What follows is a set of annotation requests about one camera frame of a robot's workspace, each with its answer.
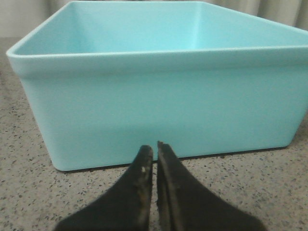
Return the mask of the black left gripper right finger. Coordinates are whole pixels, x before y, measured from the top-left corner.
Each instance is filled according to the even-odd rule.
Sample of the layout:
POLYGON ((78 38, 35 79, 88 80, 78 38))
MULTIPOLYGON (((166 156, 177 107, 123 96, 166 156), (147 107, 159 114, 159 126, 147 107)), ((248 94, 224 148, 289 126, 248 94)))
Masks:
POLYGON ((251 216, 213 194, 177 158, 170 145, 157 143, 157 206, 164 231, 264 231, 251 216))

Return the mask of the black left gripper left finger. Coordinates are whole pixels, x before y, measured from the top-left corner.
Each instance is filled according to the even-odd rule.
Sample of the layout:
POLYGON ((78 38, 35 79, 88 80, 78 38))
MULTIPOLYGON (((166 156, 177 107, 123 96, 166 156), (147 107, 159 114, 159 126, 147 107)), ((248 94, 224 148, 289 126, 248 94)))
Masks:
POLYGON ((134 161, 96 201, 61 220, 57 231, 147 231, 153 180, 153 150, 140 147, 134 161))

